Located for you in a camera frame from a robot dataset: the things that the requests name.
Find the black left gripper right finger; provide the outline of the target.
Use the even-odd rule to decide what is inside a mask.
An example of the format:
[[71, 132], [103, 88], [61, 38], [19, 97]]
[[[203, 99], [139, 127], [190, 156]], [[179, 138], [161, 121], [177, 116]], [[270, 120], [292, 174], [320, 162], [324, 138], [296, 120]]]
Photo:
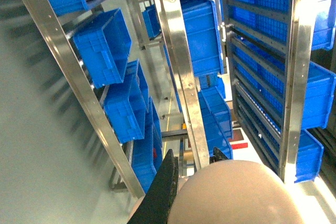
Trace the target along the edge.
[[213, 156], [209, 157], [209, 163], [212, 164], [225, 160], [229, 160], [229, 158], [218, 147], [214, 147]]

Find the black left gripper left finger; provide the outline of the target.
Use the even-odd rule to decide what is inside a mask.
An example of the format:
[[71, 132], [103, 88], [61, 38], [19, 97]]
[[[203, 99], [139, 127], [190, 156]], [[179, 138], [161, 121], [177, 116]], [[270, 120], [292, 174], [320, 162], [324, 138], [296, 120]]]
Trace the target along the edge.
[[179, 161], [169, 149], [152, 185], [128, 223], [167, 223], [178, 190]]

